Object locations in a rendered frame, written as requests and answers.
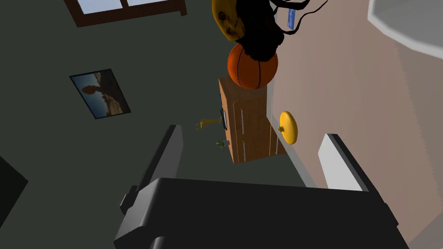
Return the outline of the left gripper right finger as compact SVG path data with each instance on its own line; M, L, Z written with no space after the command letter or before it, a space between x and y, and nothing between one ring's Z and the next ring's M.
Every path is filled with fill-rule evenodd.
M318 150L318 157L328 188L377 192L362 167L337 134L325 134Z

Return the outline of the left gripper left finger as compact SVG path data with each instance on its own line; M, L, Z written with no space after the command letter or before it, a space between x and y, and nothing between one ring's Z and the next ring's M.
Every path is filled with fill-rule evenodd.
M170 125L138 184L137 192L158 178L175 178L182 151L182 127Z

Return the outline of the yellow round door knob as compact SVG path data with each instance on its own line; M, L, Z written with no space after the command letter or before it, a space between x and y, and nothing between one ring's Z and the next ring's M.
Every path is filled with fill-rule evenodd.
M298 138L298 126L290 112L284 111L280 114L278 132L282 134L286 143L293 145Z

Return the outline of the wooden dresser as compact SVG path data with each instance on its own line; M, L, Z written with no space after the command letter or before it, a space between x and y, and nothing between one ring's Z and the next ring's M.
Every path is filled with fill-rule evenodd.
M229 77L218 82L233 164L286 154L266 116L266 87L244 89Z

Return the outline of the framed landscape picture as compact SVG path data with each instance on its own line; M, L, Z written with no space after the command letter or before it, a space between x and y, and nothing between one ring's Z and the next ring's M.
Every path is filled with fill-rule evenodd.
M131 113L111 69L72 75L70 79L95 119Z

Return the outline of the orange basketball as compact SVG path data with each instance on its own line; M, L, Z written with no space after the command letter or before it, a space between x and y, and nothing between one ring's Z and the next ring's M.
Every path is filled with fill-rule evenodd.
M271 60L260 62L245 54L244 48L236 44L231 50L227 69L231 79L245 89L259 89L269 84L278 69L278 56L274 54Z

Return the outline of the wood framed window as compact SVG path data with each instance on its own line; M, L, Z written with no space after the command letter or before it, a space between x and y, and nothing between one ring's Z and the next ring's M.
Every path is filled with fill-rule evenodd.
M163 0L133 6L129 5L128 0L118 0L121 8L93 13L84 13L78 0L64 2L78 28L173 12L180 12L181 16L187 15L185 0Z

